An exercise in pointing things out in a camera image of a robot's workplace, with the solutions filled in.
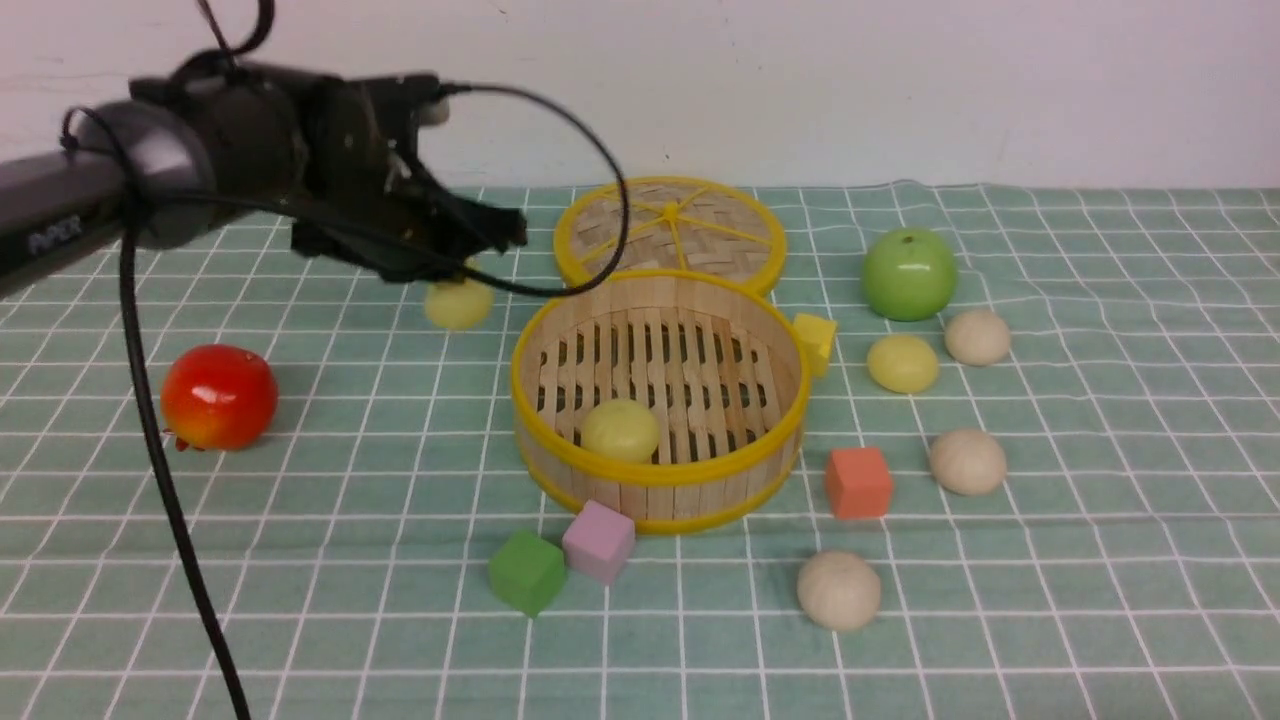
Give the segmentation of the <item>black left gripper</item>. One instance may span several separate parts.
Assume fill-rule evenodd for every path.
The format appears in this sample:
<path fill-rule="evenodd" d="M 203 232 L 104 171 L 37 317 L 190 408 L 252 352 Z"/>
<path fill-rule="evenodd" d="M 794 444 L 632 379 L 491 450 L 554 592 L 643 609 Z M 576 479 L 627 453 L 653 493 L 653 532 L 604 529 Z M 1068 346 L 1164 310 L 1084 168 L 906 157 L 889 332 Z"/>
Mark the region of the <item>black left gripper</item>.
<path fill-rule="evenodd" d="M 442 200 L 421 177 L 413 109 L 443 94 L 433 73 L 338 79 L 303 95 L 305 197 L 291 247 L 371 270 L 390 283 L 454 281 L 461 261 L 529 243 L 525 215 L 474 200 Z"/>

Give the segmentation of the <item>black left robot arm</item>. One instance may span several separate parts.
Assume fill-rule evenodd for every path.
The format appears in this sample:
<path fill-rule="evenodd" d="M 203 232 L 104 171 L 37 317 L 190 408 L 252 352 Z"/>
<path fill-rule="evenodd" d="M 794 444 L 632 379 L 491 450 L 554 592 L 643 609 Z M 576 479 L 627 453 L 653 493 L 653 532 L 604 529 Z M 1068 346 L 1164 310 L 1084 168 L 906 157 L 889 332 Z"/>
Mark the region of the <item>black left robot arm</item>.
<path fill-rule="evenodd" d="M 3 295 L 128 229 L 178 249 L 255 209 L 291 247 L 390 283 L 439 281 L 525 246 L 521 211 L 452 193 L 420 163 L 445 102 L 431 73 L 342 79 L 284 67 L 187 65 L 63 126 L 59 150 L 3 163 Z"/>

